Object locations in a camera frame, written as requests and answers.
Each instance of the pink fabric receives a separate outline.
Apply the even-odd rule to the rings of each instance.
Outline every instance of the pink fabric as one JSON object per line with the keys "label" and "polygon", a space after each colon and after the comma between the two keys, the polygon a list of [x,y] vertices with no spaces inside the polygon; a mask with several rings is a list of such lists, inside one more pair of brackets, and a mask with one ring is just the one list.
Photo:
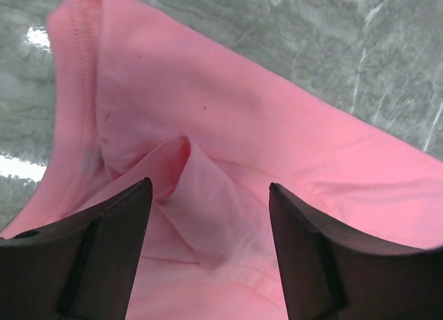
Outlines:
{"label": "pink fabric", "polygon": [[287,319],[271,182],[380,238],[443,243],[443,163],[139,0],[65,0],[48,29],[53,156],[1,235],[150,177],[128,319]]}

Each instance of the marble table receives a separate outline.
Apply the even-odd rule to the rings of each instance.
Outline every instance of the marble table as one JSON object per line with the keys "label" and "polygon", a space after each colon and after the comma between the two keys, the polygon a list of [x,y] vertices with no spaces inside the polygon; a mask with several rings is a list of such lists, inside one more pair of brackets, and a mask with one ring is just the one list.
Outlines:
{"label": "marble table", "polygon": [[[60,1],[0,0],[0,229],[51,155]],[[145,1],[443,160],[443,0]]]}

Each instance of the pink cloth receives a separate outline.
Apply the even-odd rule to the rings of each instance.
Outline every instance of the pink cloth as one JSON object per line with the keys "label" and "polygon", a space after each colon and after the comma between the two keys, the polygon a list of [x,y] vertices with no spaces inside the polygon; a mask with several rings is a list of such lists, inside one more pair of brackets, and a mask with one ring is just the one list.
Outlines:
{"label": "pink cloth", "polygon": [[48,29],[53,156],[1,235],[150,177],[128,319],[287,319],[271,182],[380,238],[443,243],[443,163],[139,0],[64,0]]}

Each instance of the gray countertop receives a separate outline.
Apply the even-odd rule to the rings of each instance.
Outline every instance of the gray countertop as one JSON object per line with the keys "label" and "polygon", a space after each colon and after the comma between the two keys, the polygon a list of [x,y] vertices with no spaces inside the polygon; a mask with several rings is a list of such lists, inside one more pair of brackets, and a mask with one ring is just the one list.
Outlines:
{"label": "gray countertop", "polygon": [[[0,229],[51,155],[60,1],[0,0]],[[443,0],[145,1],[443,160]]]}

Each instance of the black plastic part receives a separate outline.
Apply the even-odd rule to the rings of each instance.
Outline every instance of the black plastic part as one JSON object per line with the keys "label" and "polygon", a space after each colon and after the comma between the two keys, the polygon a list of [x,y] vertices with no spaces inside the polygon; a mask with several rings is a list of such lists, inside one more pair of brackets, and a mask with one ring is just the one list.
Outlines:
{"label": "black plastic part", "polygon": [[270,187],[289,320],[441,320],[443,248],[367,235]]}
{"label": "black plastic part", "polygon": [[123,320],[151,201],[145,179],[97,206],[0,240],[0,319]]}

